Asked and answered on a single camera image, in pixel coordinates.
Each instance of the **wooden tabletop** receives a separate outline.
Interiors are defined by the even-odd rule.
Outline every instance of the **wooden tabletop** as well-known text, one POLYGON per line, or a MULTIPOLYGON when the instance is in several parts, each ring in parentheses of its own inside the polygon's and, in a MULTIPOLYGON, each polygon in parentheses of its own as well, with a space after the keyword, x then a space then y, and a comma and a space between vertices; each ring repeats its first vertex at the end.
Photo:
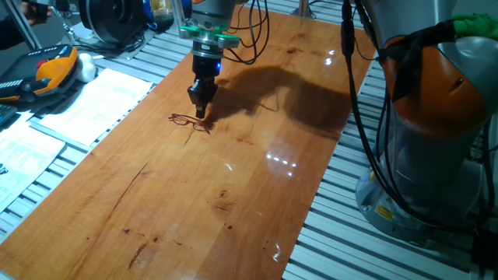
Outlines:
MULTIPOLYGON (((188 55, 0 246, 0 270, 17 280, 281 278, 350 102, 339 26, 270 20, 255 65, 223 61, 210 135, 167 119, 195 115, 188 55)), ((365 33, 356 37, 372 57, 365 33)), ((368 65, 354 56, 357 87, 368 65)))

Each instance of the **white paper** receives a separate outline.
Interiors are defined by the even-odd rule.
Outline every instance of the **white paper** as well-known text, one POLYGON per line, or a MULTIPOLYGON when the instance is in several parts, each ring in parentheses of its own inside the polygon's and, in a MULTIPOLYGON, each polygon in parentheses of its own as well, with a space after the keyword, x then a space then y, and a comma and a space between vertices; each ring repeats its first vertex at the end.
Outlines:
POLYGON ((29 113, 29 112, 17 112, 17 114, 19 114, 20 117, 16 121, 14 121, 14 123, 11 124, 10 127, 7 129, 13 128, 16 125, 25 124, 34 115, 34 113, 29 113))
POLYGON ((29 127, 15 125, 0 134, 0 212, 4 211, 54 161, 65 143, 29 127))
POLYGON ((106 69, 83 87, 67 110, 47 115, 40 124, 84 145, 91 145, 137 104, 151 86, 151 82, 106 69))

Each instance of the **yellow label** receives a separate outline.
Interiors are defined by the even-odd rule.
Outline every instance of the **yellow label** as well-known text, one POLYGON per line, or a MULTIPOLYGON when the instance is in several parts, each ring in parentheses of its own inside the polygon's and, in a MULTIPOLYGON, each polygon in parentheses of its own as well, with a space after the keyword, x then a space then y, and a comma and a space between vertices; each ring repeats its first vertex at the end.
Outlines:
POLYGON ((382 217, 388 219, 389 221, 392 220, 392 216, 394 215, 394 213, 392 211, 389 211, 387 208, 382 206, 380 203, 375 208, 375 212, 377 214, 381 215, 382 217))

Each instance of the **eyeglasses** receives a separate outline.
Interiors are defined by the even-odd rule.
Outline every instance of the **eyeglasses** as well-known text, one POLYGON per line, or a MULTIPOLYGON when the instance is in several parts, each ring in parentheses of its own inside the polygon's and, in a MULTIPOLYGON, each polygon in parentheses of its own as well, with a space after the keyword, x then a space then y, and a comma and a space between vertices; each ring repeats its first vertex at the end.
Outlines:
POLYGON ((209 133, 209 131, 211 130, 211 125, 205 124, 203 121, 196 119, 195 117, 180 114, 171 114, 171 117, 168 117, 168 119, 178 125, 192 124, 196 131, 205 131, 209 135, 211 134, 209 133))

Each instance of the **metal slotted table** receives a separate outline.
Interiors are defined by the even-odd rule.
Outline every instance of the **metal slotted table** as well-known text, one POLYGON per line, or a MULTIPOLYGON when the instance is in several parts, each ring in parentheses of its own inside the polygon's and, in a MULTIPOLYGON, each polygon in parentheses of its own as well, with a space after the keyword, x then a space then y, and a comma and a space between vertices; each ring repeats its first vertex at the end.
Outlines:
MULTIPOLYGON (((299 0, 268 0, 268 9, 273 12, 290 14, 298 5, 299 0)), ((340 24, 341 7, 342 2, 330 1, 317 3, 312 9, 316 20, 340 24)), ((358 17, 354 22, 355 26, 361 26, 358 17)), ((172 29, 155 36, 130 61, 103 58, 96 60, 96 64, 99 70, 110 68, 157 84, 190 49, 191 42, 180 39, 177 30, 172 29)), ((383 72, 373 63, 359 91, 360 112, 370 142, 375 139, 381 115, 384 83, 383 72)), ((79 87, 69 94, 77 92, 79 87)), ((44 115, 30 119, 32 128, 66 145, 47 170, 0 213, 0 243, 126 115, 90 146, 39 125, 44 115)), ((358 211, 354 196, 359 175, 368 166, 351 115, 311 205, 284 279, 493 279, 491 271, 480 275, 479 267, 471 264, 470 236, 458 236, 449 244, 434 244, 436 250, 427 250, 385 236, 370 225, 358 211)))

